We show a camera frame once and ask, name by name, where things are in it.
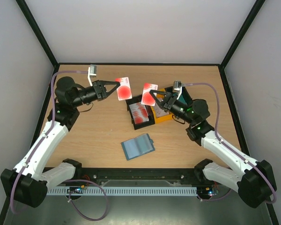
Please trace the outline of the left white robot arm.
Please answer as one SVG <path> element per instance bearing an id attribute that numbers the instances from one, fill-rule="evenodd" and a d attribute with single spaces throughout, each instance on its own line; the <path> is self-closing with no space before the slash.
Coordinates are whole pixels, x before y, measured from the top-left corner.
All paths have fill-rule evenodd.
<path id="1" fill-rule="evenodd" d="M 59 166 L 47 172 L 44 172 L 44 168 L 80 115 L 77 108 L 106 99 L 119 86 L 119 82 L 97 80 L 91 86 L 82 87 L 68 76 L 57 81 L 53 108 L 42 133 L 26 156 L 12 170 L 5 169 L 0 176 L 11 201 L 36 208 L 48 191 L 66 180 L 80 177 L 82 164 L 72 159 L 63 160 Z"/>

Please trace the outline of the blue card holder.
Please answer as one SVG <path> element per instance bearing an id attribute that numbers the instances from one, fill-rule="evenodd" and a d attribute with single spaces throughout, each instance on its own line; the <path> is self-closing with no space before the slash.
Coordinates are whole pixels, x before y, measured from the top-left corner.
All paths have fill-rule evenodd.
<path id="1" fill-rule="evenodd" d="M 155 151 L 154 142 L 149 134 L 126 140 L 121 146 L 127 161 Z"/>

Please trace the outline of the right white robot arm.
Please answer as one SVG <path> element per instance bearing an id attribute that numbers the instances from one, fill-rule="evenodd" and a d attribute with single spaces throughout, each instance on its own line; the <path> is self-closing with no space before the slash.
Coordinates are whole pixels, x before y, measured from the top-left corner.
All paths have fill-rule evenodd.
<path id="1" fill-rule="evenodd" d="M 149 93 L 162 110 L 188 123 L 186 132 L 190 140 L 214 153 L 227 165 L 222 167 L 210 159 L 202 160 L 194 168 L 197 182 L 204 184 L 210 180 L 225 185 L 252 208 L 276 200 L 277 186 L 272 166 L 265 160 L 257 161 L 246 155 L 222 138 L 207 122 L 210 112 L 205 100 L 195 99 L 186 105 L 171 92 L 151 90 Z"/>

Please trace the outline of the black bin with red cards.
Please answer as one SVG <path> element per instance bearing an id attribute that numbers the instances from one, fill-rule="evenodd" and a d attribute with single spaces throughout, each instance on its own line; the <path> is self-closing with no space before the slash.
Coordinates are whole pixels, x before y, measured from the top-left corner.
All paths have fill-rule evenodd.
<path id="1" fill-rule="evenodd" d="M 150 106 L 141 104 L 142 95 L 137 95 L 126 100 L 127 110 L 131 117 L 134 130 L 155 124 L 153 111 Z"/>

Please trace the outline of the yellow bin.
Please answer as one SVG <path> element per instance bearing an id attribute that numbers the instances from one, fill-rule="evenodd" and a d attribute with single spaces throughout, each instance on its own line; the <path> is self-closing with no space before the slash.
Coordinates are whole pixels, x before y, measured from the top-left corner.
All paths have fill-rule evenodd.
<path id="1" fill-rule="evenodd" d="M 155 124 L 173 120 L 172 114 L 170 112 L 165 112 L 157 104 L 151 106 Z"/>

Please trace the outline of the black bin with teal cards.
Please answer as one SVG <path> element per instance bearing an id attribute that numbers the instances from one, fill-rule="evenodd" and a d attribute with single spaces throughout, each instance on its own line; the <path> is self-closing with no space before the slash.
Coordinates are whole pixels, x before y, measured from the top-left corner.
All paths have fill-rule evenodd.
<path id="1" fill-rule="evenodd" d="M 178 93 L 177 92 L 173 92 L 173 87 L 166 87 L 165 88 L 166 92 L 171 92 L 173 96 L 177 96 Z M 186 105 L 190 105 L 193 102 L 193 99 L 191 98 L 191 96 L 189 95 L 187 89 L 185 87 L 182 87 L 182 94 L 179 97 L 178 101 L 182 102 L 183 104 Z"/>

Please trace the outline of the teal card stack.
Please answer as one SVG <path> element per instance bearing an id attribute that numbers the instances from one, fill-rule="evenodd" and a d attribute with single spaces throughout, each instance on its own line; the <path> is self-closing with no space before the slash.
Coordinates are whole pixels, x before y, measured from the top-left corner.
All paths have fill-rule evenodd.
<path id="1" fill-rule="evenodd" d="M 189 102 L 189 96 L 188 95 L 185 95 L 185 94 L 182 94 L 179 98 L 178 98 L 178 101 L 183 103 L 183 104 L 188 104 Z"/>

